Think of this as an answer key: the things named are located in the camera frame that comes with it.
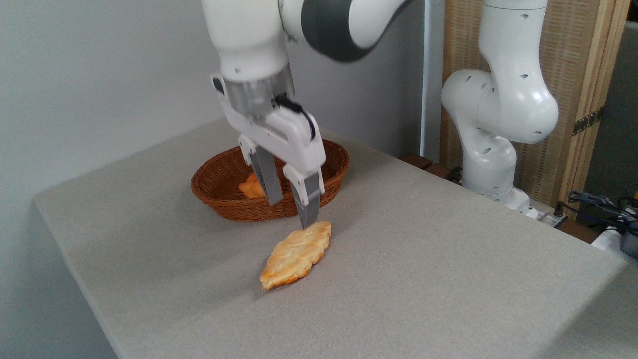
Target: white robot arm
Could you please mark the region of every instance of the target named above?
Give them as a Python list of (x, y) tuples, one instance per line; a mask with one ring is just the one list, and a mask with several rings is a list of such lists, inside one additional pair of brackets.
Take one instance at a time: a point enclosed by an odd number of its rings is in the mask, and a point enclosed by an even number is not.
[(244, 159), (271, 205), (282, 199), (273, 155), (286, 162), (303, 228), (317, 220), (325, 151), (315, 119), (291, 101), (286, 36), (336, 61), (356, 61), (376, 45), (405, 1), (202, 0), (221, 61), (212, 83), (226, 118), (241, 133)]
[(484, 0), (478, 48), (492, 73), (461, 70), (441, 99), (463, 147), (463, 187), (536, 217), (514, 188), (516, 151), (508, 140), (538, 143), (558, 121), (538, 56), (547, 0)]

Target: pastry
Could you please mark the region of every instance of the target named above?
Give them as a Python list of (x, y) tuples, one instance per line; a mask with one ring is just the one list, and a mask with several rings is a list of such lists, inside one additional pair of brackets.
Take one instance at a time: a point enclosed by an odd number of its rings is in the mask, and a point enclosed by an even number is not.
[(290, 233), (272, 251), (259, 280), (264, 289), (289, 284), (305, 277), (330, 245), (332, 224), (317, 222), (303, 231)]
[(246, 178), (245, 183), (241, 183), (239, 185), (239, 190), (247, 199), (266, 197), (266, 195), (263, 193), (262, 186), (259, 185), (257, 176), (254, 173), (251, 173), (248, 178)]

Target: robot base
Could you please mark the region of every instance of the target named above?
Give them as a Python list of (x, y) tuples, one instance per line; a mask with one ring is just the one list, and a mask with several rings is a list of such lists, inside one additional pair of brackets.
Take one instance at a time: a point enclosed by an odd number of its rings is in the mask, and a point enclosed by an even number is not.
[(501, 195), (484, 195), (484, 197), (553, 228), (558, 228), (567, 219), (565, 215), (557, 215), (554, 208), (530, 199), (518, 188), (512, 188)]
[(530, 204), (530, 198), (525, 192), (512, 187), (511, 190), (500, 195), (485, 195), (486, 198), (498, 202), (511, 210), (522, 213), (527, 217), (537, 219), (538, 211)]

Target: wicker basket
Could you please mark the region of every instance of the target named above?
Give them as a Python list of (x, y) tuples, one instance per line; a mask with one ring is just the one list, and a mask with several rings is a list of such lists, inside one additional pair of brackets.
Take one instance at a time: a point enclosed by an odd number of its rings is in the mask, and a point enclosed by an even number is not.
[[(326, 161), (322, 166), (325, 194), (321, 196), (321, 207), (330, 203), (341, 188), (341, 182), (350, 156), (342, 145), (323, 140)], [(266, 198), (247, 199), (239, 190), (253, 168), (246, 165), (241, 149), (237, 146), (206, 161), (193, 176), (191, 188), (202, 202), (212, 207), (218, 215), (236, 222), (258, 222), (297, 215), (290, 182), (283, 176), (284, 163), (275, 158), (275, 166), (281, 182), (283, 199), (270, 206)]]

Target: bamboo panel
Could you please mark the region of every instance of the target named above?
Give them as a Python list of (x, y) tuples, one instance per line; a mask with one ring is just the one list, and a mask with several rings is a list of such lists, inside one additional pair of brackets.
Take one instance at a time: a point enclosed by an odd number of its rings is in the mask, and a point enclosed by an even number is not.
[[(593, 143), (597, 126), (575, 137), (572, 137), (572, 132), (578, 119), (592, 113), (604, 102), (611, 77), (608, 67), (616, 58), (607, 37), (619, 37), (615, 35), (617, 31), (612, 30), (620, 13), (616, 10), (621, 3), (628, 5), (628, 1), (549, 1), (540, 44), (540, 62), (547, 87), (558, 102), (560, 116), (554, 132), (545, 141), (536, 145), (515, 144), (519, 158), (515, 185), (531, 198), (553, 205), (561, 194), (565, 176), (574, 183), (583, 178), (583, 168), (586, 172), (588, 161), (567, 159), (591, 156), (593, 146), (589, 143)], [(479, 0), (446, 2), (444, 80), (463, 68), (489, 71), (477, 45), (481, 9), (482, 1)], [(444, 111), (441, 117), (441, 162), (453, 167), (461, 165), (461, 161), (458, 134)]]
[[(609, 18), (606, 34), (601, 34), (605, 38), (605, 42), (599, 45), (596, 51), (598, 58), (596, 62), (600, 62), (600, 66), (595, 72), (592, 72), (592, 78), (595, 79), (595, 85), (586, 93), (586, 98), (582, 100), (582, 107), (591, 111), (595, 107), (603, 106), (607, 98), (609, 83), (611, 81), (611, 73), (613, 71), (616, 56), (618, 55), (618, 47), (627, 16), (629, 0), (616, 0), (607, 3), (608, 9), (605, 19)], [(598, 123), (588, 127), (582, 133), (576, 135), (572, 139), (573, 152), (567, 157), (567, 164), (573, 168), (572, 172), (565, 172), (563, 183), (560, 190), (560, 200), (565, 201), (567, 194), (571, 190), (583, 190), (587, 173), (590, 166), (591, 154), (594, 149), (596, 135), (598, 133)]]

